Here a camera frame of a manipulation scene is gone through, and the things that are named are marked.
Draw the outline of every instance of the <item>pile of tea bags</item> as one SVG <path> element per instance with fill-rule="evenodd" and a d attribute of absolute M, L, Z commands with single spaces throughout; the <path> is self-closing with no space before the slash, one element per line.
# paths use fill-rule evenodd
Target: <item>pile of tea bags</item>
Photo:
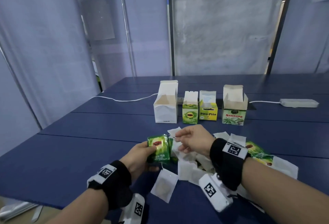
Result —
<path fill-rule="evenodd" d="M 178 180 L 188 181 L 199 186 L 199 180 L 204 175 L 208 175 L 211 178 L 216 178 L 217 176 L 211 160 L 209 160 L 206 156 L 198 154 L 196 152 L 190 152 L 188 154 L 185 154 L 184 152 L 178 150 L 178 147 L 182 143 L 175 142 L 175 135 L 176 132 L 178 132 L 179 130 L 181 130 L 180 127 L 168 130 L 168 133 L 170 135 L 168 139 L 174 139 L 171 145 L 170 156 L 178 159 L 178 175 L 173 172 L 170 172 L 167 169 L 162 169 L 158 176 L 158 179 L 156 180 L 151 190 L 152 194 L 161 198 L 167 203 L 169 203 L 170 201 L 171 195 L 175 189 Z M 230 143 L 235 143 L 242 147 L 246 147 L 252 158 L 265 164 L 266 166 L 269 166 L 282 173 L 285 173 L 290 177 L 293 177 L 294 179 L 297 179 L 297 166 L 286 160 L 267 153 L 255 143 L 247 141 L 246 137 L 234 134 L 228 135 L 226 132 L 214 133 L 213 135 L 215 138 L 222 138 Z M 221 193 L 224 195 L 223 201 L 227 201 L 228 195 L 240 195 L 241 197 L 244 197 L 249 200 L 251 203 L 253 201 L 249 193 L 243 188 L 242 185 L 239 185 L 237 191 L 229 190 L 222 184 L 220 180 L 218 180 L 218 185 L 220 185 L 220 187 L 222 188 Z"/>

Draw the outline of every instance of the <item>forearm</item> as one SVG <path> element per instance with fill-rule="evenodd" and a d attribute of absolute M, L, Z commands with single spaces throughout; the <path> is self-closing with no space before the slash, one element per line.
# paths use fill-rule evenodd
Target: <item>forearm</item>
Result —
<path fill-rule="evenodd" d="M 242 183 L 253 199 L 278 223 L 329 223 L 329 196 L 247 158 Z"/>
<path fill-rule="evenodd" d="M 47 224 L 98 224 L 108 212 L 103 190 L 87 189 Z"/>

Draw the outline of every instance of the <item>left hand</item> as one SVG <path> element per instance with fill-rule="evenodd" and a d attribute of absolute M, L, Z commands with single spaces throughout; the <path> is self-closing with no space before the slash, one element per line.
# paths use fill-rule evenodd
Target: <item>left hand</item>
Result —
<path fill-rule="evenodd" d="M 138 143 L 120 161 L 131 174 L 131 181 L 136 180 L 144 171 L 158 171 L 159 167 L 149 167 L 146 159 L 157 150 L 156 146 L 147 147 L 147 141 Z"/>

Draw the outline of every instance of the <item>right hand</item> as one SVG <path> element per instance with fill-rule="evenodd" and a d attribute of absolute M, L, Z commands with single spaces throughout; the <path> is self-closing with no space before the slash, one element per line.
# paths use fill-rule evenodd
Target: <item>right hand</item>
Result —
<path fill-rule="evenodd" d="M 209 158 L 210 148 L 214 138 L 202 125 L 185 127 L 176 132 L 176 142 L 182 142 L 178 150 L 184 153 L 195 151 Z"/>

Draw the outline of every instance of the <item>green tea sachet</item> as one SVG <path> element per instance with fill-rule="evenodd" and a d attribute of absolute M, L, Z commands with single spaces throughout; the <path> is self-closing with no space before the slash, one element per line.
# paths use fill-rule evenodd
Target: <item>green tea sachet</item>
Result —
<path fill-rule="evenodd" d="M 168 163 L 170 161 L 171 145 L 167 135 L 149 137 L 147 138 L 147 145 L 157 147 L 157 150 L 147 158 L 149 163 Z"/>

